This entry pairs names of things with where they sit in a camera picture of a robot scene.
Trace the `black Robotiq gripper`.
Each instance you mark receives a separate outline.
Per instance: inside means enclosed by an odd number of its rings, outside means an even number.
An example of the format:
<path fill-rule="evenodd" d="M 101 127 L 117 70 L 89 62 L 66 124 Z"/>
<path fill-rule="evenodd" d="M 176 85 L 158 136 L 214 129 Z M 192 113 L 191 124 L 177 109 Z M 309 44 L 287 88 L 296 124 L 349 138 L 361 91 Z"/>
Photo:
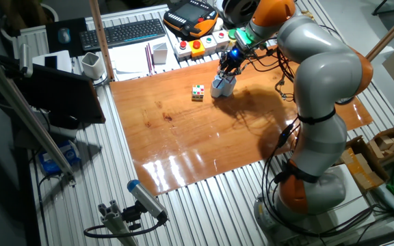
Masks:
<path fill-rule="evenodd" d="M 232 48 L 229 51 L 224 51 L 220 57 L 219 70 L 217 72 L 219 78 L 225 79 L 224 70 L 233 70 L 231 72 L 231 81 L 239 74 L 241 74 L 241 64 L 246 59 L 246 54 L 239 48 Z"/>

